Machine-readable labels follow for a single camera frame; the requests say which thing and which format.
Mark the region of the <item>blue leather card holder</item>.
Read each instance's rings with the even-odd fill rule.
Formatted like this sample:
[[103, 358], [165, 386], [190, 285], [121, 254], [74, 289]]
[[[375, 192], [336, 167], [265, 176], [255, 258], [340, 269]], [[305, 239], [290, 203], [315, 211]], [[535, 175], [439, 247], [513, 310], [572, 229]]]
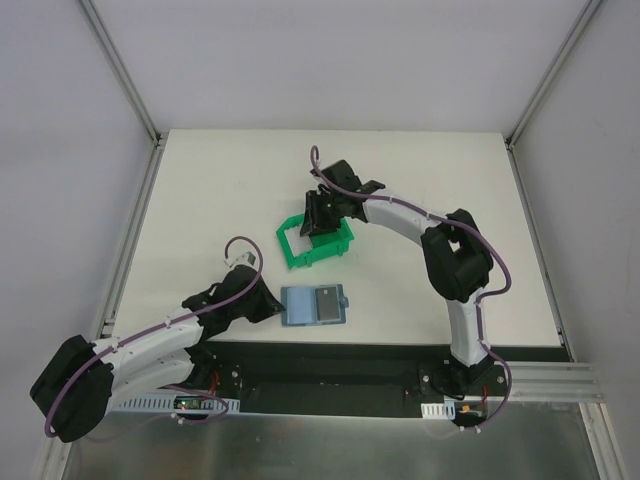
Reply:
[[[317, 320], [315, 290], [325, 286], [336, 286], [338, 288], [340, 319], [337, 321], [319, 322]], [[281, 314], [281, 323], [284, 327], [324, 326], [344, 324], [346, 322], [349, 299], [344, 294], [342, 284], [282, 287], [280, 293], [281, 303], [285, 308]]]

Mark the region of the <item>silver credit card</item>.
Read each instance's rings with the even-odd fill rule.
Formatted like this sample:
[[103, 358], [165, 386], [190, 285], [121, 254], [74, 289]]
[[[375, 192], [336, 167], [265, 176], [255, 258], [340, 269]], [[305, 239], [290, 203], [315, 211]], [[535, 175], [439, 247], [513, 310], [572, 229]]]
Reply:
[[340, 319], [340, 302], [336, 286], [319, 287], [315, 290], [316, 313], [319, 322]]

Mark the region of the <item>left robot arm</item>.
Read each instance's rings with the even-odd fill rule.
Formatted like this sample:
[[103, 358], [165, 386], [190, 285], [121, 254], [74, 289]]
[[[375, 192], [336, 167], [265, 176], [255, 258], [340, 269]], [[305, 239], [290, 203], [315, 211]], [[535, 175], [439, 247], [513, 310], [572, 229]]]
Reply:
[[68, 338], [29, 392], [46, 436], [74, 442], [150, 390], [213, 387], [220, 373], [207, 341], [237, 319], [260, 323], [284, 310], [257, 270], [240, 265], [155, 324], [111, 339]]

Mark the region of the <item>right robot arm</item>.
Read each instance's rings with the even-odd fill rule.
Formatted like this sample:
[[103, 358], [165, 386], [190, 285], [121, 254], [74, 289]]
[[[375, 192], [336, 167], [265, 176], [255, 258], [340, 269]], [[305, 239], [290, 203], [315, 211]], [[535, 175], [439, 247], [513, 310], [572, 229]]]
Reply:
[[383, 183], [361, 182], [344, 160], [320, 168], [317, 147], [311, 148], [310, 157], [311, 174], [319, 185], [306, 192], [301, 235], [334, 233], [344, 218], [351, 218], [384, 227], [418, 245], [431, 286], [446, 300], [451, 330], [449, 363], [431, 375], [430, 385], [457, 400], [476, 392], [493, 365], [477, 305], [493, 259], [478, 239], [471, 214], [464, 209], [446, 216], [429, 213], [392, 195]]

